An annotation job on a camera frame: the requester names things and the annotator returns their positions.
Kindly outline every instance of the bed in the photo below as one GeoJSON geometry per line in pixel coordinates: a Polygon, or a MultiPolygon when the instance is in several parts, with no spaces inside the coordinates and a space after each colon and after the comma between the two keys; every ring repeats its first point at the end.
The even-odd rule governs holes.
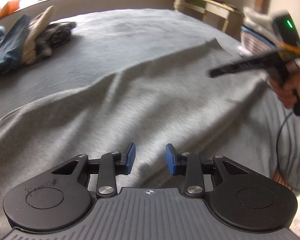
{"type": "MultiPolygon", "coordinates": [[[[206,76],[207,69],[239,58],[238,41],[170,10],[116,10],[66,21],[78,26],[53,57],[0,76],[0,238],[10,230],[2,200],[12,187],[75,155],[99,158],[130,141],[137,156],[132,174],[117,176],[119,190],[182,186],[182,178],[168,173],[167,143],[205,158],[222,154],[272,176],[286,111],[266,76],[206,76]]],[[[288,127],[300,138],[299,118],[288,127]]],[[[298,190],[298,163],[287,160],[284,147],[296,155],[300,146],[288,137],[284,130],[281,166],[298,190]]],[[[89,189],[95,183],[92,177],[89,189]]]]}

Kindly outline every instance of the cable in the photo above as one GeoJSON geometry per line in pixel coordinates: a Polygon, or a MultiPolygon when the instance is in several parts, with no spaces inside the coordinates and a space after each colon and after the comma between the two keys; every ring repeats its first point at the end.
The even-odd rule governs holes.
{"type": "Polygon", "coordinates": [[[293,114],[293,111],[291,111],[291,112],[287,115],[287,117],[284,119],[284,121],[283,121],[283,123],[282,123],[282,125],[281,125],[281,127],[280,127],[280,129],[279,129],[278,136],[277,136],[277,141],[276,141],[276,143],[275,143],[275,151],[276,151],[276,154],[277,154],[277,170],[278,170],[279,172],[281,172],[280,163],[279,163],[279,153],[278,153],[278,152],[279,152],[279,151],[278,151],[278,148],[279,148],[279,138],[280,138],[280,135],[281,135],[281,132],[282,132],[282,129],[283,129],[284,125],[285,125],[286,122],[288,121],[289,117],[292,116],[292,114],[293,114]]]}

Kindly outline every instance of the orange strap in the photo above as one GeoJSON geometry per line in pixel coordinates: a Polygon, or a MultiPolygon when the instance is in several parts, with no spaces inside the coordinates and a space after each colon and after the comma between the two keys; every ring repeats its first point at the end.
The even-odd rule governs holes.
{"type": "Polygon", "coordinates": [[[287,51],[292,51],[292,52],[300,55],[300,47],[292,46],[292,45],[289,45],[289,44],[281,42],[281,41],[277,41],[277,44],[287,51]]]}

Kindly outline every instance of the pile of clothes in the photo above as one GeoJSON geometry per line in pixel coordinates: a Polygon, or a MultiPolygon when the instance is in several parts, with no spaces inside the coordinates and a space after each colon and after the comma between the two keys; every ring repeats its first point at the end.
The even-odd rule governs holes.
{"type": "Polygon", "coordinates": [[[76,23],[51,24],[55,11],[55,6],[50,6],[32,20],[22,15],[5,37],[5,29],[0,26],[0,74],[51,57],[54,48],[70,40],[76,23]]]}
{"type": "Polygon", "coordinates": [[[238,47],[240,54],[251,56],[276,47],[273,18],[249,7],[243,8],[243,13],[245,18],[241,27],[241,46],[238,47]]]}

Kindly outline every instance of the desk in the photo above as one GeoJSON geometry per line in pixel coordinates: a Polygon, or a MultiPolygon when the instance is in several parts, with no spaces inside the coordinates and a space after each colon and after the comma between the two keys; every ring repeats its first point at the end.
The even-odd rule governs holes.
{"type": "Polygon", "coordinates": [[[221,31],[240,40],[240,31],[244,18],[241,11],[213,0],[175,0],[175,11],[182,11],[185,7],[201,12],[203,14],[203,22],[206,21],[207,12],[223,18],[225,21],[221,31]]]}

